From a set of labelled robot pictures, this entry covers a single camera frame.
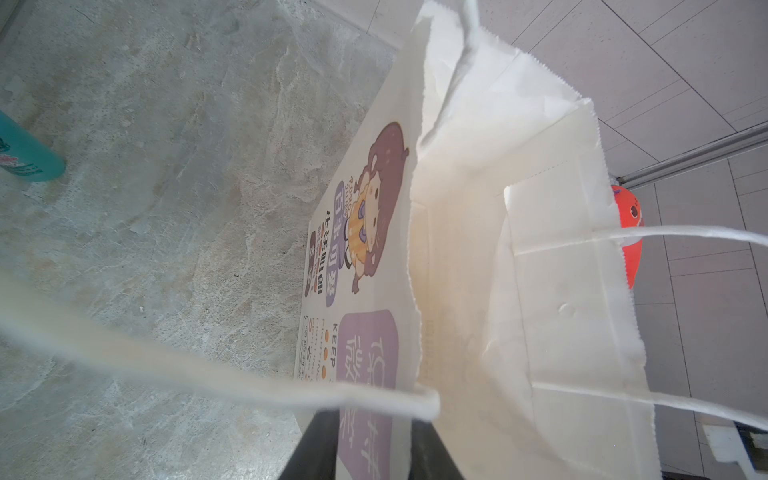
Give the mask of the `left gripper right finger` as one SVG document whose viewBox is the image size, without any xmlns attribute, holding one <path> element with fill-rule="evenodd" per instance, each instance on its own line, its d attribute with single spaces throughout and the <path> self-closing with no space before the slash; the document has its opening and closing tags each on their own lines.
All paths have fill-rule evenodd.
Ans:
<svg viewBox="0 0 768 480">
<path fill-rule="evenodd" d="M 412 422 L 409 479 L 464 479 L 431 423 L 416 420 Z"/>
</svg>

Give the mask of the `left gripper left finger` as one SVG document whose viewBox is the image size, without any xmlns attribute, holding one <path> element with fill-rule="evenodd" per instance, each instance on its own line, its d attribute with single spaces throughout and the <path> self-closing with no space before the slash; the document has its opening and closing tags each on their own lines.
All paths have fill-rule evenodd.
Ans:
<svg viewBox="0 0 768 480">
<path fill-rule="evenodd" d="M 304 431 L 279 480 L 334 480 L 339 411 L 318 411 Z"/>
</svg>

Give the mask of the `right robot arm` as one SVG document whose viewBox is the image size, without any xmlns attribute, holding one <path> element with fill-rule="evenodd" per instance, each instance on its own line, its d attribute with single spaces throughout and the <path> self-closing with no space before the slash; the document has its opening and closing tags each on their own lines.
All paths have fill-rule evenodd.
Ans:
<svg viewBox="0 0 768 480">
<path fill-rule="evenodd" d="M 663 479 L 766 479 L 734 426 L 695 420 L 662 425 L 657 437 Z"/>
</svg>

